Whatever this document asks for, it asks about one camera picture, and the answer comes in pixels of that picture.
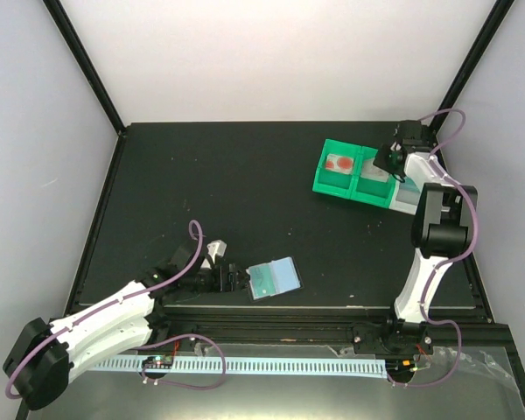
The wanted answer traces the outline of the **black leather card holder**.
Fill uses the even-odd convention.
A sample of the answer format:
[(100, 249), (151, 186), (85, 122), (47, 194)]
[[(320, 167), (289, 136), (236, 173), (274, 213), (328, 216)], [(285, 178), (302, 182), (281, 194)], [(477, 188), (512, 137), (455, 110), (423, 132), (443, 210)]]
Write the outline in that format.
[(253, 301), (260, 301), (267, 298), (273, 298), (292, 291), (297, 291), (303, 288), (303, 282), (298, 272), (298, 267), (291, 256), (273, 260), (269, 263), (272, 269), (274, 284), (276, 286), (276, 294), (272, 297), (266, 297), (259, 300), (254, 300), (251, 297), (250, 287), (248, 288), (250, 297)]

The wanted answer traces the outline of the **white card red pattern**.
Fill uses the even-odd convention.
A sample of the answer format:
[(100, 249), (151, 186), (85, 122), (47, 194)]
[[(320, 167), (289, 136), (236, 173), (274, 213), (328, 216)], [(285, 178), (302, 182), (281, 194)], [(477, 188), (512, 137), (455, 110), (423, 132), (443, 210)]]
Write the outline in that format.
[(387, 171), (374, 165), (373, 159), (364, 160), (360, 170), (360, 176), (363, 179), (369, 179), (376, 182), (387, 183), (390, 174)]

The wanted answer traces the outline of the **teal AION VIP card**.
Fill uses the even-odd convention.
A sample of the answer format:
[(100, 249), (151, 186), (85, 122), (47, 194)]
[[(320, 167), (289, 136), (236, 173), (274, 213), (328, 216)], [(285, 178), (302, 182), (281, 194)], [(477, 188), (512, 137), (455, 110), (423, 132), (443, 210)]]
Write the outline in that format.
[(406, 178), (399, 186), (401, 191), (405, 191), (412, 194), (420, 194), (420, 189), (417, 187), (415, 182), (411, 178)]

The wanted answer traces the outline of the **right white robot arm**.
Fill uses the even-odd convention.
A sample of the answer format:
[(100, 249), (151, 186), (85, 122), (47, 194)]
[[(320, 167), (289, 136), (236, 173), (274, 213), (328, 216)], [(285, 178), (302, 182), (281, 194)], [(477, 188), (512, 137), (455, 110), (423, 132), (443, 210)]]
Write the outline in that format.
[(479, 236), (478, 192), (439, 162), (433, 135), (419, 121), (364, 122), (353, 199), (413, 217), (413, 261), (402, 291), (379, 323), (353, 329), (359, 352), (411, 354), (424, 341), (431, 302), (448, 269)]

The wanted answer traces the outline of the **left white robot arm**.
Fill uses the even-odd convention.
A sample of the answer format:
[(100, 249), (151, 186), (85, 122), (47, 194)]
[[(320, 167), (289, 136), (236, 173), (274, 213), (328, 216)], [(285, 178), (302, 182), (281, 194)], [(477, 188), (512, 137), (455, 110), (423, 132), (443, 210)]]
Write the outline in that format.
[(27, 323), (3, 364), (6, 395), (41, 410), (95, 364), (139, 347), (164, 347), (171, 336), (165, 314), (171, 301), (247, 289), (249, 274), (226, 259), (226, 247), (224, 241), (201, 247), (188, 241), (99, 303), (65, 318)]

